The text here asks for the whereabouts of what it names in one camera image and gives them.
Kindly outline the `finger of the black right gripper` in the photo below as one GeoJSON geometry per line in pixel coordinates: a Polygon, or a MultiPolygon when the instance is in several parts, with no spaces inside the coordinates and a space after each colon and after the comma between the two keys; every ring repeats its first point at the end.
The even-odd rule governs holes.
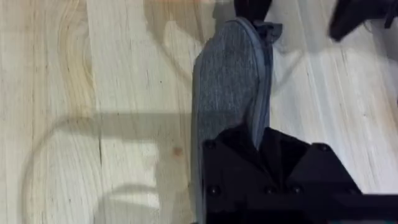
{"type": "Polygon", "coordinates": [[[397,0],[338,0],[331,15],[328,36],[340,42],[362,23],[379,20],[390,29],[397,17],[397,0]]]}
{"type": "Polygon", "coordinates": [[[234,0],[234,10],[237,17],[250,22],[264,21],[271,4],[272,0],[234,0]]]}

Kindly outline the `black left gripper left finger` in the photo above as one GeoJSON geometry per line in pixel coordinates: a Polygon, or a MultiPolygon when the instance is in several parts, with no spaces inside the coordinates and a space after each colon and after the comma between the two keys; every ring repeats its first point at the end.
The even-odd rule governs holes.
{"type": "Polygon", "coordinates": [[[259,196],[271,179],[244,124],[207,139],[203,149],[203,193],[206,223],[242,223],[250,196],[259,196]]]}

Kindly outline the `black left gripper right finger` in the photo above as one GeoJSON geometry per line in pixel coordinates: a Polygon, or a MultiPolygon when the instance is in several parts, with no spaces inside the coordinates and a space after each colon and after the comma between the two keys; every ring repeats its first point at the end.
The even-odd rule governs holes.
{"type": "Polygon", "coordinates": [[[327,144],[307,143],[266,128],[259,152],[273,183],[283,192],[362,194],[327,144]]]}

